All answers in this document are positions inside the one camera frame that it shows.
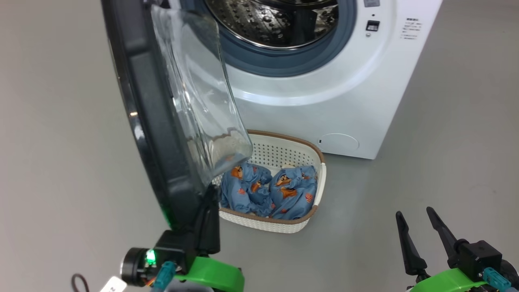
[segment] laundry basket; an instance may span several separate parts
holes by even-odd
[[[323,195],[326,165],[322,152],[315,145],[302,139],[264,131],[249,130],[248,132],[254,144],[254,153],[249,162],[266,167],[272,175],[282,167],[314,166],[318,174],[316,198],[310,212],[296,220],[259,217],[228,208],[220,208],[220,217],[236,224],[271,232],[295,233],[301,230],[317,211]],[[220,185],[221,179],[219,176],[213,182]]]

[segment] brown basket rim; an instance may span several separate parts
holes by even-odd
[[[278,134],[278,133],[273,133],[273,132],[267,132],[267,131],[247,130],[247,132],[249,134],[251,134],[251,135],[269,136],[269,137],[280,138],[280,139],[284,139],[284,140],[290,140],[290,141],[294,141],[294,142],[306,145],[306,146],[312,148],[315,152],[317,152],[317,154],[319,155],[319,159],[321,160],[321,163],[324,163],[324,155],[321,152],[321,150],[319,150],[319,148],[317,148],[317,146],[315,146],[314,144],[312,144],[312,143],[310,143],[310,142],[308,142],[306,140],[303,140],[303,139],[300,139],[300,138],[296,138],[296,137],[292,137],[292,136],[288,136],[288,135],[283,135],[283,134]],[[301,217],[299,219],[295,219],[295,220],[282,220],[282,219],[273,219],[273,218],[267,218],[267,217],[260,217],[260,216],[256,216],[256,215],[240,213],[240,212],[231,210],[229,208],[220,208],[220,211],[226,212],[226,213],[229,213],[229,214],[232,214],[232,215],[235,215],[235,216],[239,216],[239,217],[242,217],[242,218],[256,220],[256,221],[262,221],[262,222],[268,222],[268,223],[278,223],[278,224],[285,224],[285,225],[294,225],[294,224],[299,224],[299,223],[305,222],[306,220],[310,219],[310,217],[312,217],[314,215],[314,213],[317,211],[318,208],[319,208],[318,205],[313,205],[312,209],[310,210],[310,212],[308,212],[303,217]]]
[[[304,215],[303,217],[301,217],[299,219],[295,219],[295,220],[282,220],[282,219],[260,217],[260,216],[256,216],[256,215],[240,213],[240,212],[231,210],[229,208],[220,208],[220,211],[226,212],[226,213],[229,213],[232,215],[236,215],[239,217],[243,217],[243,218],[256,220],[256,221],[262,221],[262,222],[268,222],[268,223],[279,223],[279,224],[285,224],[285,225],[294,225],[294,224],[299,224],[301,222],[305,222],[306,220],[310,219],[310,217],[312,217],[314,215],[314,213],[317,211],[317,208],[319,208],[319,206],[314,205],[312,207],[312,209],[310,210],[310,212],[308,212],[308,214]]]
[[[314,150],[315,152],[317,152],[317,154],[319,155],[319,159],[321,160],[321,163],[324,163],[324,154],[321,152],[321,150],[319,150],[319,148],[317,148],[317,146],[315,146],[314,144],[312,144],[306,140],[288,136],[288,135],[267,132],[267,131],[247,130],[247,132],[252,135],[269,136],[269,137],[274,137],[274,138],[279,138],[279,139],[284,139],[284,140],[290,140],[290,141],[294,141],[294,142],[306,145],[306,146],[312,148],[312,150]]]

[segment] connector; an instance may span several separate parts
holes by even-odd
[[[483,280],[499,291],[508,292],[507,289],[512,287],[512,283],[510,283],[510,281],[508,281],[505,277],[492,268],[486,268],[483,270]]]
[[[153,283],[153,291],[164,291],[166,287],[168,287],[171,280],[175,276],[175,264],[171,261],[166,261],[162,264],[159,273],[157,274],[157,278]]]

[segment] blue fabric with cartoon print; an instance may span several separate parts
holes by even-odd
[[[313,206],[317,192],[316,170],[301,166],[280,170],[270,182],[274,203],[274,219],[294,220],[306,215]]]
[[[268,184],[272,180],[270,171],[262,166],[243,163],[222,177],[222,207],[266,217],[272,212]]]

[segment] black cable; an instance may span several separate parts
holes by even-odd
[[[81,281],[83,282],[83,285],[85,287],[85,292],[90,292],[90,290],[88,289],[87,280],[81,274],[74,274],[74,275],[72,275],[72,279],[70,280],[71,281],[71,285],[72,285],[72,291],[73,292],[79,292],[79,289],[76,286],[76,278],[80,278]]]

